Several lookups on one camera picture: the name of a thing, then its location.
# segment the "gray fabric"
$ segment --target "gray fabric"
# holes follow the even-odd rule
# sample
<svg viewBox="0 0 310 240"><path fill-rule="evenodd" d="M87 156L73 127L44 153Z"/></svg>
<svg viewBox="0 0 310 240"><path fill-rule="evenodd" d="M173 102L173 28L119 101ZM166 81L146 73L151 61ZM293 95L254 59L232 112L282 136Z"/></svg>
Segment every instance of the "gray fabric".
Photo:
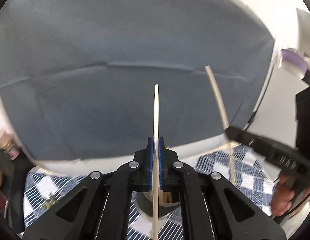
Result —
<svg viewBox="0 0 310 240"><path fill-rule="evenodd" d="M153 129L176 146L222 133L204 71L244 126L274 40L237 0L8 0L0 12L0 95L38 160L133 154Z"/></svg>

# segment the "metal screw head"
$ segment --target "metal screw head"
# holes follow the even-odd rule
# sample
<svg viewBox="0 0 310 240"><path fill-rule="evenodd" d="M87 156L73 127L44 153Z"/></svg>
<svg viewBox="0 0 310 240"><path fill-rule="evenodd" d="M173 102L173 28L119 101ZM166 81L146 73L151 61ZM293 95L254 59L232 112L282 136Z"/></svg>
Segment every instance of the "metal screw head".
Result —
<svg viewBox="0 0 310 240"><path fill-rule="evenodd" d="M221 178L221 174L218 173L218 172L213 172L213 173L211 174L211 177L212 177L213 179L220 179L220 178Z"/></svg>
<svg viewBox="0 0 310 240"><path fill-rule="evenodd" d="M101 174L98 171L94 171L91 173L91 179L99 179Z"/></svg>
<svg viewBox="0 0 310 240"><path fill-rule="evenodd" d="M137 168L139 166L139 163L138 162L130 162L129 163L129 166L133 169L133 168Z"/></svg>
<svg viewBox="0 0 310 240"><path fill-rule="evenodd" d="M175 168L178 168L178 169L184 166L182 162L174 162L173 165Z"/></svg>

